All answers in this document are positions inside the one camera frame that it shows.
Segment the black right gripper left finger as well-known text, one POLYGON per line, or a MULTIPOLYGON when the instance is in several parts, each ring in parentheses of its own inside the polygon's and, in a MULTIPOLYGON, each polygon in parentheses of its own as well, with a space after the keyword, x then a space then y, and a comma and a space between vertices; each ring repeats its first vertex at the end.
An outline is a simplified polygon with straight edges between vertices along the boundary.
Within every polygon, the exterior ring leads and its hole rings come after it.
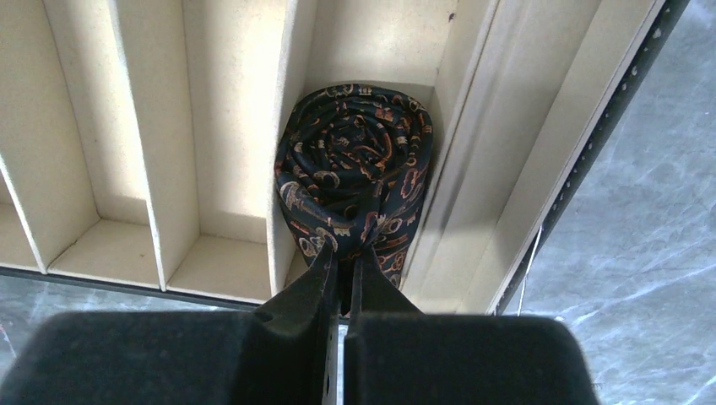
POLYGON ((68 312, 44 322, 4 404, 319 404, 338 269, 308 270, 246 311, 68 312))

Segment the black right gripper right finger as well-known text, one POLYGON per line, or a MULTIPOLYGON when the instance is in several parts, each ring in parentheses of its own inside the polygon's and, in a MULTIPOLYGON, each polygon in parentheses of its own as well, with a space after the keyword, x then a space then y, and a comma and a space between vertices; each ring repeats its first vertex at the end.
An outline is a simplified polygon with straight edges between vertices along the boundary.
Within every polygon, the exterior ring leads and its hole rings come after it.
POLYGON ((576 338, 536 316, 427 315, 354 261, 344 341, 347 404, 595 404, 576 338))

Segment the black orange key-pattern tie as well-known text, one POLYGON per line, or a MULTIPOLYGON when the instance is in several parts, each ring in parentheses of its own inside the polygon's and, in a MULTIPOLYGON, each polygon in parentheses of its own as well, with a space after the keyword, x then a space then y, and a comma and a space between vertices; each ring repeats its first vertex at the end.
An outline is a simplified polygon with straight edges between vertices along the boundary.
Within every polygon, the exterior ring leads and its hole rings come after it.
POLYGON ((413 97, 370 84, 316 90, 294 107, 274 161, 279 206, 306 263, 366 253, 394 285, 425 201, 432 119, 413 97))

